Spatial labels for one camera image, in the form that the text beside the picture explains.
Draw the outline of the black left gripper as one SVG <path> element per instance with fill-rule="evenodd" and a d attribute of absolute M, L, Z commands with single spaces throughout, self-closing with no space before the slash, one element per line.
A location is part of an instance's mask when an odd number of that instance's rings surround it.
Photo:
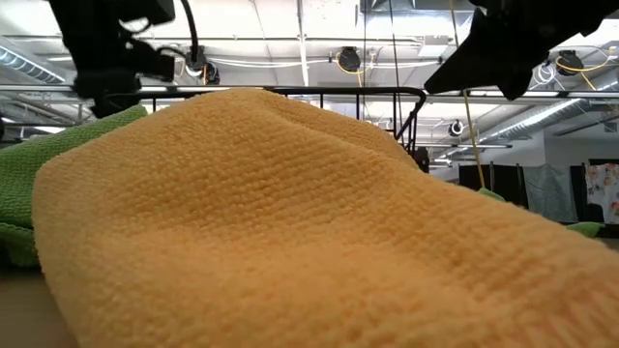
<path fill-rule="evenodd" d="M 172 56 L 135 39 L 117 22 L 68 22 L 61 26 L 61 31 L 76 69 L 74 91 L 83 99 L 94 99 L 90 110 L 98 119 L 138 104 L 135 96 L 104 95 L 139 90 L 140 75 L 164 82 L 174 77 Z"/>

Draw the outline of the black perforated computer tower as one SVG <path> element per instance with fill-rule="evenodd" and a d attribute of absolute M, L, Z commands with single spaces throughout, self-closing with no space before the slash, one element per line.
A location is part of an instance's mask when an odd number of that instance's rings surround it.
<path fill-rule="evenodd" d="M 413 158 L 421 171 L 423 171 L 424 173 L 429 172 L 430 159 L 427 147 L 416 148 L 413 154 Z"/>

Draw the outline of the floral patterned cloth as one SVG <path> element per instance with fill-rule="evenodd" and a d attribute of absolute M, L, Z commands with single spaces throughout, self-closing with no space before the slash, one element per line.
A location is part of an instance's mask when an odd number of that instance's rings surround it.
<path fill-rule="evenodd" d="M 619 224 L 619 164 L 586 167 L 587 202 L 599 205 L 604 222 Z"/>

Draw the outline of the orange microfiber towel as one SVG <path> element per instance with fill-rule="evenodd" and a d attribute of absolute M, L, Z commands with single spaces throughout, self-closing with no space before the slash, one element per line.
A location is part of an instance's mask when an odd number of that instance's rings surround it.
<path fill-rule="evenodd" d="M 32 220 L 82 348 L 619 348 L 619 252 L 265 91 L 48 161 Z"/>

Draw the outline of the grey hanging cloth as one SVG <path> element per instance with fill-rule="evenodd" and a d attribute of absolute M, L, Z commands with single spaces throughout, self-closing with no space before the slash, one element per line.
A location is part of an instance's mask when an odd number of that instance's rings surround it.
<path fill-rule="evenodd" d="M 523 177 L 531 212 L 556 222 L 577 222 L 568 166 L 525 166 Z"/>

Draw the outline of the black partition panel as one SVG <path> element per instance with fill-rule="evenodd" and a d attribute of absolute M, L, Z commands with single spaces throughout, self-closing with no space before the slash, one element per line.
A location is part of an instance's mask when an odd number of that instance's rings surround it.
<path fill-rule="evenodd" d="M 502 196 L 508 202 L 528 207 L 524 182 L 516 166 L 485 164 L 482 166 L 482 173 L 487 189 Z M 458 183 L 469 189 L 481 189 L 477 166 L 461 165 L 458 168 Z"/>

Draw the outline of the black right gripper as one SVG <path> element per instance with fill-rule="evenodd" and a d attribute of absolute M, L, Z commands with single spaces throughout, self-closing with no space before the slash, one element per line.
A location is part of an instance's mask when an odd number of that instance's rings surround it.
<path fill-rule="evenodd" d="M 579 0 L 471 0 L 468 37 L 426 81 L 429 93 L 497 85 L 514 101 L 529 89 L 533 71 L 555 46 L 588 34 Z"/>

